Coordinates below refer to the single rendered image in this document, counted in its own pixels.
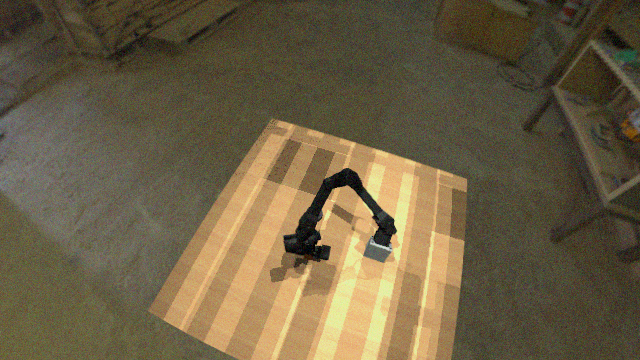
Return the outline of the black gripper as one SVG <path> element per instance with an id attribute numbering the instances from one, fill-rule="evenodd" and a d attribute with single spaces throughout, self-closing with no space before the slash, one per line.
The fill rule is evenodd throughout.
<path id="1" fill-rule="evenodd" d="M 302 244 L 299 250 L 292 251 L 291 253 L 295 253 L 298 255 L 311 255 L 313 258 L 328 260 L 330 256 L 331 247 L 327 245 L 319 246 L 315 245 L 312 249 L 305 249 Z"/>

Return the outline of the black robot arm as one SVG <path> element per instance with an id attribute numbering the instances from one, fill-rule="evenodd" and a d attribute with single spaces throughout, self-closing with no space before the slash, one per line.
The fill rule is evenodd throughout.
<path id="1" fill-rule="evenodd" d="M 321 240 L 320 232 L 315 230 L 319 213 L 321 212 L 327 198 L 332 189 L 350 186 L 365 202 L 370 211 L 373 213 L 372 218 L 379 226 L 374 235 L 374 242 L 390 247 L 389 243 L 392 234 L 395 235 L 397 229 L 394 225 L 394 219 L 386 211 L 382 210 L 379 205 L 371 197 L 370 193 L 365 189 L 359 175 L 350 168 L 344 168 L 323 180 L 323 183 L 315 196 L 310 208 L 299 219 L 298 227 L 295 233 L 284 235 L 284 245 L 286 252 L 299 250 L 302 246 L 305 249 L 312 249 Z"/>

